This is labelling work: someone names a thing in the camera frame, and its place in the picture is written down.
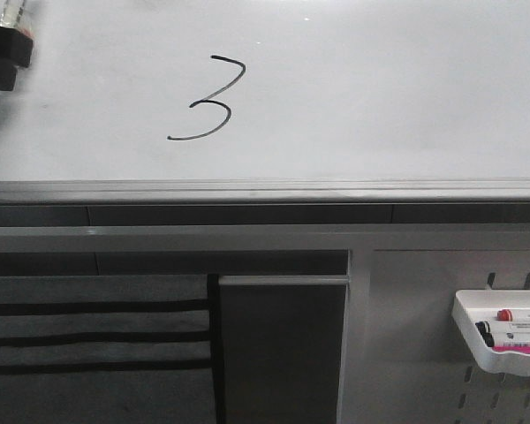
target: black marker writing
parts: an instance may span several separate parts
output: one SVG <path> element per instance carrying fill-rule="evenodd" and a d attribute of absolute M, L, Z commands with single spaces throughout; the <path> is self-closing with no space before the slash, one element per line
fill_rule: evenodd
<path fill-rule="evenodd" d="M 207 135 L 210 135 L 210 134 L 215 133 L 216 131 L 220 130 L 230 120 L 230 118 L 231 118 L 230 106 L 228 106 L 225 103 L 217 102 L 216 100 L 210 100 L 210 99 L 212 99 L 213 97 L 216 97 L 217 95 L 223 93 L 228 88 L 232 87 L 236 82 L 241 80 L 241 77 L 243 77 L 244 73 L 246 73 L 246 65 L 241 63 L 241 62 L 239 62 L 239 61 L 237 61 L 237 60 L 229 59 L 228 57 L 223 57 L 223 56 L 212 55 L 210 58 L 211 59 L 216 59 L 216 60 L 223 60 L 224 62 L 228 62 L 230 64 L 237 64 L 237 65 L 239 65 L 241 67 L 241 72 L 239 73 L 239 75 L 236 78 L 234 78 L 231 81 L 230 84 L 220 88 L 218 91 L 212 93 L 211 95 L 207 95 L 203 99 L 200 99 L 200 100 L 197 100 L 196 102 L 191 103 L 189 108 L 193 108 L 194 106 L 198 106 L 199 104 L 202 104 L 202 103 L 217 104 L 218 106 L 222 106 L 226 110 L 226 118 L 225 118 L 225 120 L 222 121 L 222 123 L 219 126 L 217 126 L 216 128 L 214 128 L 213 130 L 210 130 L 210 131 L 205 132 L 203 134 L 193 135 L 193 136 L 190 136 L 190 137 L 171 137 L 171 136 L 169 136 L 169 137 L 167 137 L 167 140 L 186 141 L 186 140 L 194 140 L 194 139 L 199 139 L 201 137 L 206 137 Z"/>

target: marker holder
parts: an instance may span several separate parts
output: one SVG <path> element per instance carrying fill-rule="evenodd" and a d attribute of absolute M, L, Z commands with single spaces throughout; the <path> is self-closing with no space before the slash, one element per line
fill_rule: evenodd
<path fill-rule="evenodd" d="M 489 373 L 530 376 L 530 354 L 495 352 L 487 347 L 475 327 L 479 321 L 496 321 L 496 313 L 507 308 L 530 308 L 530 290 L 460 290 L 456 293 L 451 315 L 481 369 Z"/>

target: white surface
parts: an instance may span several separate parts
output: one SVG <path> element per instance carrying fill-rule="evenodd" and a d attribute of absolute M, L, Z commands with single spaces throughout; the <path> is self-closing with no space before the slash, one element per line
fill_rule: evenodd
<path fill-rule="evenodd" d="M 505 308 L 530 308 L 530 290 L 460 290 L 451 314 L 479 367 L 490 373 L 529 376 L 530 354 L 495 352 L 475 327 L 479 321 L 495 321 L 497 311 Z"/>
<path fill-rule="evenodd" d="M 255 184 L 253 198 L 295 181 L 292 198 L 319 184 L 335 198 L 530 191 L 530 0 L 28 7 L 36 47 L 0 95 L 0 181 Z M 222 121 L 219 107 L 188 109 L 239 72 L 214 54 L 247 65 L 215 99 L 231 121 L 166 140 Z"/>

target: striped fabric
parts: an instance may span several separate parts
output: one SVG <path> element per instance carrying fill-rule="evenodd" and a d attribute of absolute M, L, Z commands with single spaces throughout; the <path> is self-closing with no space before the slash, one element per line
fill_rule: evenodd
<path fill-rule="evenodd" d="M 205 276 L 0 277 L 0 423 L 223 422 L 216 290 Z"/>

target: red marker cap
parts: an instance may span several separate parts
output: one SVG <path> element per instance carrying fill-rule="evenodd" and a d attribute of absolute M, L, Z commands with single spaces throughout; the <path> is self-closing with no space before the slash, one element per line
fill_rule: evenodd
<path fill-rule="evenodd" d="M 512 321 L 512 312 L 510 309 L 501 309 L 496 313 L 498 321 Z"/>

